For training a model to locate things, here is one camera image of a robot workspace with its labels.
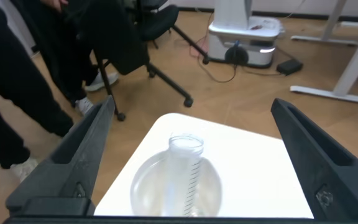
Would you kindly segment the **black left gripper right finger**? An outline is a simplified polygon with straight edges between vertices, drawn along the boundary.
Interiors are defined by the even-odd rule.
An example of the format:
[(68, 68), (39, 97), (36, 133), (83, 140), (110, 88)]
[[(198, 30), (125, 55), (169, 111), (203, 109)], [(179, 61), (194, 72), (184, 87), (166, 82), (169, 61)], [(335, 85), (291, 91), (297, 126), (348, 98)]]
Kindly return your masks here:
[(314, 218), (358, 220), (358, 158), (293, 104), (271, 113)]

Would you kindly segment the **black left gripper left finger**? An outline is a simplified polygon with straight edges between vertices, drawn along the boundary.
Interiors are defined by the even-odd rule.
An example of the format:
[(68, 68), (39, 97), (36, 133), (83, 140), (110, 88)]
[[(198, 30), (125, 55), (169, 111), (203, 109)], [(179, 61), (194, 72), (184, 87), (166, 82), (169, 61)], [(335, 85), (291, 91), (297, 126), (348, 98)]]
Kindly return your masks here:
[(6, 200), (10, 216), (92, 215), (91, 201), (115, 104), (94, 105)]

